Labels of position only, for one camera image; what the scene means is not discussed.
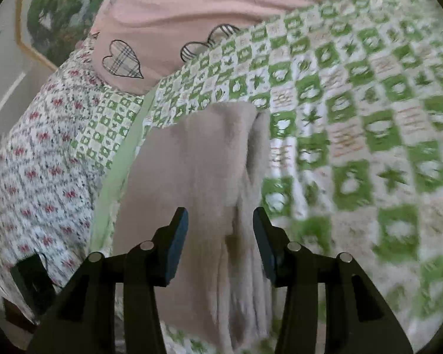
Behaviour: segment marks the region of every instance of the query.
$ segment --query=pink pillowcase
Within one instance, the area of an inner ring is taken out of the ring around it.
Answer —
[[[93,32],[97,73],[122,91],[145,94],[213,43],[312,0],[113,0]]]

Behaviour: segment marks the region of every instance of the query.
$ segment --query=framed picture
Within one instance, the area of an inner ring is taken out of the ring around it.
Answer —
[[[84,40],[103,0],[17,0],[17,43],[52,70]]]

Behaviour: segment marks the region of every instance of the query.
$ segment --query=beige folded fabric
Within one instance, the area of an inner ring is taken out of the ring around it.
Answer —
[[[269,114],[219,103],[154,129],[135,160],[113,238],[128,252],[169,224],[178,206],[189,229],[176,277],[156,288],[159,317],[223,353],[268,336],[271,288],[252,215],[269,152]]]

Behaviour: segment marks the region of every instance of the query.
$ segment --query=power adapter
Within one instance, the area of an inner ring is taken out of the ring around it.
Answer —
[[[10,269],[10,274],[34,315],[43,315],[54,302],[56,291],[39,254],[19,261]]]

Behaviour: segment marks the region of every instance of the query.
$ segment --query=silver screw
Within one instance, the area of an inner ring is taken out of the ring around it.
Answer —
[[[152,243],[152,241],[144,241],[140,243],[139,248],[141,250],[152,250],[152,248],[154,248],[154,243]]]
[[[102,254],[102,253],[99,253],[99,252],[93,252],[93,253],[90,253],[88,260],[89,260],[90,262],[98,262],[98,261],[100,261],[100,259],[101,259],[102,257],[103,257],[103,254]]]
[[[349,253],[341,253],[340,254],[340,259],[343,262],[350,263],[353,260],[353,256],[351,254],[349,254]]]
[[[287,249],[289,249],[291,252],[298,252],[300,249],[302,249],[302,245],[298,242],[289,242],[287,244]]]

